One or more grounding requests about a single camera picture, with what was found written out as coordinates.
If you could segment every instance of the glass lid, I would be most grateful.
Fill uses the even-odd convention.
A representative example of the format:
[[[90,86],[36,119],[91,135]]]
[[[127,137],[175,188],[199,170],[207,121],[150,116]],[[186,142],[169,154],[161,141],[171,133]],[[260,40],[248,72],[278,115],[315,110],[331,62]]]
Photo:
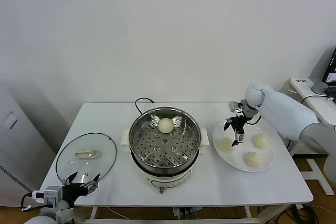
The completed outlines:
[[[78,172],[73,182],[86,183],[100,174],[105,177],[114,165],[117,147],[107,135],[88,133],[72,140],[59,154],[56,174],[60,181]]]

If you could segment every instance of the black cable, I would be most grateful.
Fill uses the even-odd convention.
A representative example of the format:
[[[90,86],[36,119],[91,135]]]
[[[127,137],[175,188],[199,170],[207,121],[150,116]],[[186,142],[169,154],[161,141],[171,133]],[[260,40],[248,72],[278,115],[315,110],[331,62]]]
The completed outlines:
[[[319,218],[315,214],[314,210],[307,206],[307,205],[302,205],[303,210],[306,212],[307,217],[306,220],[302,219],[299,210],[296,207],[292,207],[291,213],[293,215],[293,219],[296,221],[298,224],[319,224]]]
[[[288,149],[288,147],[290,146],[290,143],[292,142],[292,140],[289,140],[288,143],[287,143],[287,146],[286,148]]]
[[[328,96],[327,96],[327,95],[309,95],[309,96],[305,97],[305,98],[301,101],[301,103],[303,103],[307,98],[310,98],[310,97],[328,97]]]
[[[246,124],[249,124],[249,125],[256,125],[257,123],[259,123],[260,119],[261,119],[261,115],[259,116],[258,120],[255,121],[254,123],[246,123]]]
[[[183,218],[182,218],[182,220],[184,220],[184,219],[185,219],[185,208],[184,208],[184,207],[181,207],[181,208],[180,208],[180,212],[182,212],[182,214],[183,214]]]
[[[27,193],[22,197],[22,199],[21,199],[21,210],[22,210],[22,212],[30,212],[30,211],[33,211],[33,210],[36,210],[36,209],[40,209],[42,207],[52,207],[51,205],[42,205],[42,206],[38,206],[38,207],[30,207],[30,208],[24,210],[26,208],[26,207],[23,206],[25,198],[26,197],[32,198],[32,196],[33,196],[33,193]]]
[[[307,206],[307,205],[303,205],[303,209],[305,210],[305,212],[307,213],[306,216],[301,215],[299,213],[299,210],[296,208],[296,206],[291,207],[290,209],[283,211],[277,219],[274,219],[276,224],[279,224],[279,219],[281,218],[281,216],[283,214],[287,214],[289,218],[291,218],[295,223],[297,224],[319,224],[319,218],[317,217],[317,215],[315,214],[314,210]]]
[[[141,110],[139,109],[139,107],[138,107],[138,105],[137,105],[137,102],[138,102],[139,100],[143,100],[143,99],[149,100],[149,101],[151,101],[152,103],[154,103],[154,101],[153,101],[152,99],[149,99],[149,98],[147,98],[147,97],[140,97],[140,98],[136,99],[136,101],[134,102],[134,104],[135,104],[135,107],[136,107],[136,109],[138,110],[138,112],[139,112],[140,114],[142,114],[142,112],[141,112]]]
[[[190,219],[191,219],[191,208],[190,207],[186,207],[185,209],[187,209],[187,211],[188,211],[188,213],[189,213],[189,217],[190,217]]]

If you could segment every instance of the round plate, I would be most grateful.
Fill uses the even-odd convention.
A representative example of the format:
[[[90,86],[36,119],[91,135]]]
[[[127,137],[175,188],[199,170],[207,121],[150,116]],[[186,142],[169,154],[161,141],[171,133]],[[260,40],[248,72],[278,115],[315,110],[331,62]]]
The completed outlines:
[[[59,154],[56,173],[60,181],[78,172],[73,182],[86,183],[97,174],[105,177],[114,165],[117,147],[114,141],[102,133],[88,133],[72,140]]]
[[[264,131],[262,131],[258,126],[246,124],[244,126],[245,130],[244,142],[238,144],[233,152],[226,153],[220,149],[219,143],[225,137],[229,137],[232,140],[234,140],[235,133],[231,127],[229,127],[226,131],[223,131],[223,126],[224,123],[218,124],[215,127],[213,133],[213,142],[215,149],[222,159],[224,159],[228,164],[232,165],[234,168],[243,170],[245,172],[260,172],[271,166],[275,158],[275,150],[272,145],[270,137]],[[267,149],[261,150],[253,145],[253,143],[251,142],[251,137],[256,134],[263,134],[268,138],[269,146]],[[243,155],[247,152],[256,152],[260,154],[264,160],[264,165],[260,168],[253,168],[247,165],[243,160]]]

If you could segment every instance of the white wall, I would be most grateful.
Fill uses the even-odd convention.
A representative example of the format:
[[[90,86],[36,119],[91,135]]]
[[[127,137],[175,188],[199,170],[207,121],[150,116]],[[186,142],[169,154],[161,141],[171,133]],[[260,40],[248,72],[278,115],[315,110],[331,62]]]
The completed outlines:
[[[53,149],[84,102],[241,99],[251,82],[280,88],[308,76],[336,44],[335,0],[0,0],[0,7],[0,82]]]

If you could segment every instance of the steamed bun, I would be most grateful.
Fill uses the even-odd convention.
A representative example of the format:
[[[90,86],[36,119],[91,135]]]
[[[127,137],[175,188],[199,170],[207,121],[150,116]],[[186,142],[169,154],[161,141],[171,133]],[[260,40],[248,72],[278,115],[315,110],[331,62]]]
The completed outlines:
[[[159,131],[164,134],[170,133],[174,129],[174,122],[169,118],[160,119],[157,124]]]
[[[244,162],[253,167],[260,168],[264,164],[262,157],[256,152],[247,152],[243,155]]]
[[[269,146],[269,141],[265,135],[256,134],[251,138],[251,141],[258,149],[266,149]]]
[[[233,140],[229,137],[223,138],[223,140],[219,143],[219,148],[221,151],[226,153],[231,153],[235,150],[235,146],[231,147]]]

